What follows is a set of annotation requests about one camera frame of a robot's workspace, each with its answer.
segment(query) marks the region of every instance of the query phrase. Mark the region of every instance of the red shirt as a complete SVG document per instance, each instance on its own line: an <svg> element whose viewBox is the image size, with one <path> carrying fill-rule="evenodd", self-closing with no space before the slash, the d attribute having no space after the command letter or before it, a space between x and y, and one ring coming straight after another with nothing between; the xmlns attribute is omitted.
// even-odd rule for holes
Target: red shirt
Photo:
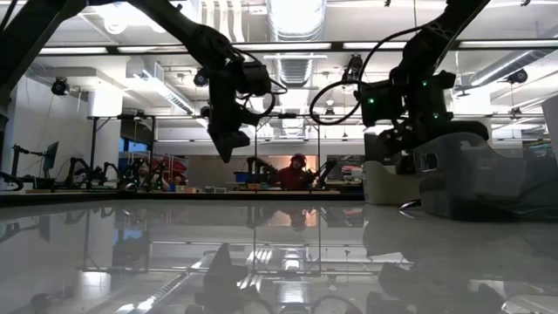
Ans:
<svg viewBox="0 0 558 314"><path fill-rule="evenodd" d="M304 185L304 175L305 173L302 169L286 167L279 170L274 178L274 182L281 182L282 189L301 191L307 188Z"/></svg>

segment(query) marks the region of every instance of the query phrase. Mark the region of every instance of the laboratory room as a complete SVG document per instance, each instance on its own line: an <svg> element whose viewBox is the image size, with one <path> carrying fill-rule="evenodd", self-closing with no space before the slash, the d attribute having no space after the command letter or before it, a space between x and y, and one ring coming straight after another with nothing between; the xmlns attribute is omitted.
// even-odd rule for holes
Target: laboratory room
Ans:
<svg viewBox="0 0 558 314"><path fill-rule="evenodd" d="M0 314L558 313L557 15L0 1Z"/></svg>

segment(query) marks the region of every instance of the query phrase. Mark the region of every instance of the ventilation duct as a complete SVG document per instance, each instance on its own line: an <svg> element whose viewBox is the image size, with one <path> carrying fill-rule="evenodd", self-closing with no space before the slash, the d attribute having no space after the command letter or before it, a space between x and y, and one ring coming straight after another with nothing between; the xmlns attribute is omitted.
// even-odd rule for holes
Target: ventilation duct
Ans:
<svg viewBox="0 0 558 314"><path fill-rule="evenodd" d="M274 42L312 42L323 37L326 0L268 0L268 19L270 40ZM277 59L277 79L289 88L304 87L311 84L314 60ZM289 91L279 96L282 106L304 113L308 105L310 91Z"/></svg>
<svg viewBox="0 0 558 314"><path fill-rule="evenodd" d="M539 39L558 38L558 25L549 31L544 32L539 36ZM535 61L545 58L547 55L553 53L556 49L543 49L543 50L530 50L530 51L515 51L504 58L494 62L483 70L475 73L470 79L470 85L467 87L478 87L490 84L497 79L502 79L527 65L531 65Z"/></svg>

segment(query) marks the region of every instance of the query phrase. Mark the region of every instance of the ceiling light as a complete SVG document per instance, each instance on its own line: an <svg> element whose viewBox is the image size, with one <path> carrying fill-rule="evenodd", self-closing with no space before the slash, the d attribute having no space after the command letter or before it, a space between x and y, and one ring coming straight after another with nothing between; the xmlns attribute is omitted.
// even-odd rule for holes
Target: ceiling light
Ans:
<svg viewBox="0 0 558 314"><path fill-rule="evenodd" d="M378 42L359 42L359 43L344 43L343 49L346 50L356 50L356 49L372 49ZM382 44L380 50L382 49L403 49L405 48L406 42L387 42Z"/></svg>
<svg viewBox="0 0 558 314"><path fill-rule="evenodd" d="M105 47L60 47L60 48L43 48L39 55L47 54L106 54L108 51Z"/></svg>
<svg viewBox="0 0 558 314"><path fill-rule="evenodd" d="M142 52L187 52L182 45L158 45L158 46L128 46L118 47L121 53L142 53Z"/></svg>
<svg viewBox="0 0 558 314"><path fill-rule="evenodd" d="M194 118L194 116L181 116L181 115L176 115L176 116L173 116L173 115L155 116L155 119L176 119L176 120L179 120L179 119L193 119L193 118Z"/></svg>
<svg viewBox="0 0 558 314"><path fill-rule="evenodd" d="M314 59L326 59L326 55L286 55L286 54L276 54L263 56L265 60L314 60Z"/></svg>
<svg viewBox="0 0 558 314"><path fill-rule="evenodd" d="M244 51L320 51L331 49L331 43L233 44L233 47Z"/></svg>
<svg viewBox="0 0 558 314"><path fill-rule="evenodd" d="M461 49L487 49L487 48L545 48L558 47L557 39L529 39L529 40L466 40L459 43Z"/></svg>
<svg viewBox="0 0 558 314"><path fill-rule="evenodd" d="M188 104L182 97L171 91L162 81L158 78L154 78L149 72L143 70L143 74L147 77L147 79L141 78L138 74L134 74L133 76L145 82L144 84L149 84L149 86L156 91L160 96L166 99L172 105L179 107L184 113L195 113L195 110Z"/></svg>

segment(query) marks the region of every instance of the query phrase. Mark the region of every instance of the gray container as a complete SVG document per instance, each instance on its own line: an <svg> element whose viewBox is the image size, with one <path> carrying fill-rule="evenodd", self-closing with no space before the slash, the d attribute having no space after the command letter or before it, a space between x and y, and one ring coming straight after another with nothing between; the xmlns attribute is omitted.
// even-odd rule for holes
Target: gray container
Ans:
<svg viewBox="0 0 558 314"><path fill-rule="evenodd" d="M558 218L558 165L550 147L503 157L473 133L413 150L426 212L455 220Z"/></svg>

